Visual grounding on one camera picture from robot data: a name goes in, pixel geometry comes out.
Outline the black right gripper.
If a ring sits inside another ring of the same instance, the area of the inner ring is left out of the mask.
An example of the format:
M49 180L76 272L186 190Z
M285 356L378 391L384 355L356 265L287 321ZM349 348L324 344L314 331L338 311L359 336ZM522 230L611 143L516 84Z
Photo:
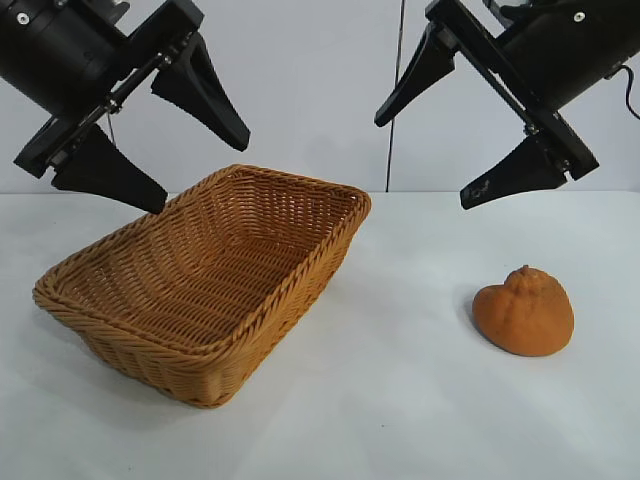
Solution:
M567 182L564 171L578 180L595 170L595 157L559 111L639 51L636 1L533 1L499 12L510 25L493 37L462 2L431 2L431 22L374 117L376 126L387 125L454 71L457 50L464 55L537 133L460 191L465 210L557 189Z

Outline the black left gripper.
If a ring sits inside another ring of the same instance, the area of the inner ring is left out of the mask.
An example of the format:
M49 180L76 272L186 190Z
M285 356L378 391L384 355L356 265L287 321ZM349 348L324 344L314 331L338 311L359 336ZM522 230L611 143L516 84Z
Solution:
M192 1L165 1L131 34L116 24L127 1L4 1L1 76L50 114L15 164L36 178L51 159L125 99L152 72L154 95L190 114L237 151L250 130L228 98L198 31ZM93 125L51 182L159 214L168 193Z

